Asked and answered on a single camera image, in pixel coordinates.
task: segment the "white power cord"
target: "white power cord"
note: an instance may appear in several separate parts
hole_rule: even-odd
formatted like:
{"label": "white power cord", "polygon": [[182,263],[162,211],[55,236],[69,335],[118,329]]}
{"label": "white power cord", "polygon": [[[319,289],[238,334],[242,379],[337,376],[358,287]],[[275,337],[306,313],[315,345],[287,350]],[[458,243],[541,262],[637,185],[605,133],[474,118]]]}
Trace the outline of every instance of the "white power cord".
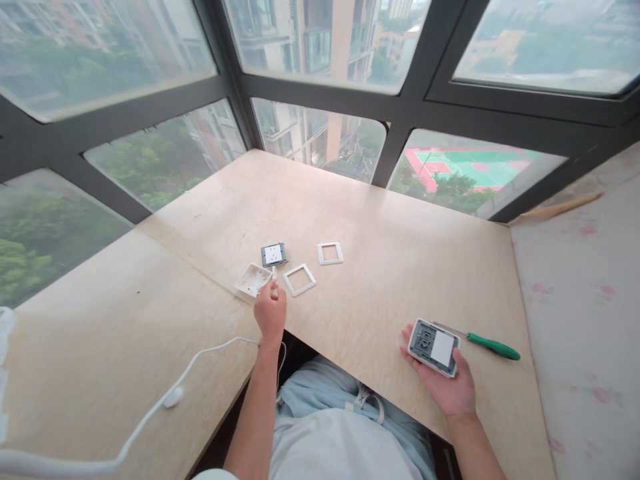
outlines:
{"label": "white power cord", "polygon": [[[0,473],[9,473],[12,475],[21,475],[24,477],[39,477],[39,478],[51,478],[51,479],[78,479],[87,477],[98,477],[100,475],[110,475],[118,468],[129,454],[129,450],[140,435],[140,432],[145,427],[151,416],[162,406],[165,400],[173,394],[174,390],[180,386],[185,379],[189,370],[193,366],[197,358],[203,353],[208,353],[216,350],[220,350],[236,340],[242,340],[249,343],[258,345],[258,342],[250,340],[244,337],[232,338],[226,343],[217,347],[211,347],[208,349],[200,350],[196,353],[189,362],[185,371],[180,375],[180,378],[173,384],[173,386],[156,402],[154,406],[147,412],[147,414],[140,420],[138,426],[135,428],[131,436],[127,439],[122,446],[120,453],[115,460],[108,461],[69,461],[59,460],[50,457],[41,457],[40,455],[34,455],[32,453],[26,453],[18,450],[4,450],[0,449]],[[287,356],[287,346],[284,342],[282,345],[285,347],[285,357]],[[278,368],[277,382],[280,382],[280,370],[284,365],[285,358],[283,357],[282,363]]]}

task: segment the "screwdriver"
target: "screwdriver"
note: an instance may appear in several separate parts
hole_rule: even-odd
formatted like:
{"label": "screwdriver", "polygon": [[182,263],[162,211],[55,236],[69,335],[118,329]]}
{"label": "screwdriver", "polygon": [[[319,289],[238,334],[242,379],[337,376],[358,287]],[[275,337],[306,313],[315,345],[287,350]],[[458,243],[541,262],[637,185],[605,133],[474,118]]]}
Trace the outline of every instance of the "screwdriver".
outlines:
{"label": "screwdriver", "polygon": [[495,340],[489,340],[484,337],[480,337],[475,333],[464,333],[464,332],[461,332],[460,330],[452,329],[451,327],[443,325],[442,323],[434,322],[433,320],[429,320],[429,322],[434,325],[438,325],[438,327],[446,328],[448,330],[459,333],[460,335],[466,337],[467,340],[469,340],[471,343],[476,343],[481,347],[484,347],[488,350],[491,350],[494,353],[497,353],[501,357],[508,358],[511,360],[520,360],[520,354],[516,352],[516,350],[512,349],[511,347],[506,346],[504,343],[500,343],[500,342],[496,342]]}

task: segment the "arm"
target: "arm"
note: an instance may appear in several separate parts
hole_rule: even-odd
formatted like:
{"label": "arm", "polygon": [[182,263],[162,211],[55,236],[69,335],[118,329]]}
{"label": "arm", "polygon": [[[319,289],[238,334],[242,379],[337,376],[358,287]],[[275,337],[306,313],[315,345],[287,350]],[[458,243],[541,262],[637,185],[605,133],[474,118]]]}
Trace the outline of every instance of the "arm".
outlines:
{"label": "arm", "polygon": [[[407,325],[402,330],[407,344],[412,330],[413,325]],[[407,353],[406,345],[401,345],[400,351],[445,414],[458,464],[465,480],[506,480],[485,429],[475,412],[475,385],[469,364],[460,350],[453,350],[453,358],[458,365],[453,379],[446,378],[418,362]]]}
{"label": "arm", "polygon": [[253,314],[262,340],[258,348],[247,394],[225,460],[225,470],[240,480],[266,479],[271,464],[275,424],[278,352],[287,316],[287,294],[273,280],[258,293]]}

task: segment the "basketball court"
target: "basketball court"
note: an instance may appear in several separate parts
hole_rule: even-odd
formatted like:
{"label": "basketball court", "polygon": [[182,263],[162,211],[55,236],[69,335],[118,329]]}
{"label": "basketball court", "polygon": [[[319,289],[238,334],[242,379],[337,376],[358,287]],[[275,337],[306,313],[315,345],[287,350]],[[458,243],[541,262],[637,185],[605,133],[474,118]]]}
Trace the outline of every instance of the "basketball court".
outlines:
{"label": "basketball court", "polygon": [[409,163],[429,193],[435,193],[438,185],[435,175],[449,177],[456,173],[475,180],[474,190],[487,188],[498,191],[518,173],[527,168],[533,159],[519,149],[418,149],[405,150]]}

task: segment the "light blue pants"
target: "light blue pants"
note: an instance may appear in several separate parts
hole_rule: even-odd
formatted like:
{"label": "light blue pants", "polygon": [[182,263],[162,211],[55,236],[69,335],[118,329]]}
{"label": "light blue pants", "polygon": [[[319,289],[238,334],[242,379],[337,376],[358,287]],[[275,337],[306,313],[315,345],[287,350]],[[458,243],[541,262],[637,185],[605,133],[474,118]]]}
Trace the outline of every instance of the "light blue pants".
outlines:
{"label": "light blue pants", "polygon": [[378,422],[395,436],[423,478],[436,480],[425,428],[318,355],[306,362],[280,388],[276,416],[300,418],[327,408],[344,408]]}

